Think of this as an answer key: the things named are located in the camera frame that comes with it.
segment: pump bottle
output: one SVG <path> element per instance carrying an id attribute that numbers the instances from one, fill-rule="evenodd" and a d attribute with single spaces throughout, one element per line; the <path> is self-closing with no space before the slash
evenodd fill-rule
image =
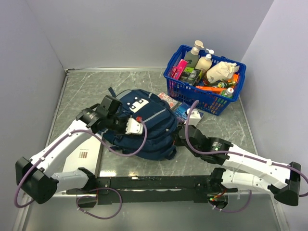
<path id="1" fill-rule="evenodd" d="M 184 57 L 184 60 L 188 62 L 186 67 L 192 67 L 192 68 L 196 67 L 197 62 L 199 60 L 199 51 L 201 48 L 204 48 L 203 42 L 196 40 L 194 42 L 194 47 L 192 48 L 192 50 L 187 52 Z"/>
<path id="2" fill-rule="evenodd" d="M 201 70 L 203 75 L 212 66 L 212 54 L 214 54 L 213 50 L 207 49 L 207 51 L 208 54 L 205 57 L 201 57 L 195 67 L 195 69 Z"/>

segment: backpack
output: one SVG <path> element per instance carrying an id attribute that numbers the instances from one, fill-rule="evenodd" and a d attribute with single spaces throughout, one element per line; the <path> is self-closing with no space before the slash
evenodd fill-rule
<path id="1" fill-rule="evenodd" d="M 148 137 L 137 156 L 148 160 L 172 159 L 177 152 L 172 133 L 177 130 L 178 120 L 169 104 L 145 90 L 125 90 L 117 96 L 112 88 L 109 88 L 109 91 L 122 102 L 120 111 L 117 113 L 119 117 L 131 115 L 136 119 L 140 116 L 146 124 Z M 102 136 L 115 145 L 111 147 L 112 149 L 122 150 L 123 154 L 136 151 L 144 138 L 144 134 L 122 135 L 107 129 L 102 132 Z"/>

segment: pink package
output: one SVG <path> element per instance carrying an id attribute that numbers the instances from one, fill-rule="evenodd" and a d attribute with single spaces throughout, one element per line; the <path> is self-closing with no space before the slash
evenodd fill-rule
<path id="1" fill-rule="evenodd" d="M 178 103 L 178 101 L 172 99 L 170 96 L 166 95 L 166 94 L 163 93 L 163 92 L 162 92 L 162 93 L 159 93 L 158 97 L 159 97 L 160 99 L 166 101 L 166 102 L 169 104 L 169 106 L 170 106 L 171 109 L 174 108 L 174 107 L 177 105 L 177 103 Z"/>
<path id="2" fill-rule="evenodd" d="M 187 63 L 187 61 L 181 59 L 179 64 L 172 68 L 172 78 L 178 80 L 186 68 Z"/>

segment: white wall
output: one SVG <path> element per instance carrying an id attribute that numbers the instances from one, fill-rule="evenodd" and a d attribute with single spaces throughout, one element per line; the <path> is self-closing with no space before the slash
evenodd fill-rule
<path id="1" fill-rule="evenodd" d="M 308 174 L 308 2 L 275 0 L 243 63 L 246 82 L 241 94 L 260 155 L 299 162 Z M 301 192 L 308 187 L 302 179 Z M 308 198 L 285 206 L 292 231 L 307 230 Z"/>
<path id="2" fill-rule="evenodd" d="M 166 67 L 199 39 L 241 60 L 273 0 L 27 0 L 64 68 Z"/>
<path id="3" fill-rule="evenodd" d="M 26 1 L 0 1 L 0 30 L 0 230 L 9 231 L 15 162 L 44 147 L 64 70 Z"/>

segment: blue basket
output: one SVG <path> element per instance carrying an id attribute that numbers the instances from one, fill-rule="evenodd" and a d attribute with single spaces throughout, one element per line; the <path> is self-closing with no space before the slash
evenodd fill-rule
<path id="1" fill-rule="evenodd" d="M 189 85 L 188 83 L 171 78 L 172 67 L 177 66 L 180 60 L 184 58 L 186 52 L 190 51 L 191 49 L 192 48 L 189 46 L 181 45 L 178 51 L 175 52 L 170 59 L 164 72 L 164 77 L 167 79 L 168 95 L 173 99 L 180 102 L 185 102 L 188 105 L 192 105 L 195 100 L 199 100 L 200 102 L 198 103 L 197 108 L 218 116 L 229 105 L 229 103 L 237 101 L 245 81 L 246 65 L 234 60 L 227 59 L 223 56 L 218 57 L 212 55 L 212 66 L 218 64 L 220 61 L 237 63 L 237 65 L 240 66 L 239 71 L 237 72 L 239 77 L 236 86 L 234 87 L 233 98 L 226 98 L 221 95 L 212 93 L 211 91 L 201 90 Z M 204 50 L 201 50 L 199 55 L 200 57 L 206 56 L 207 53 Z"/>

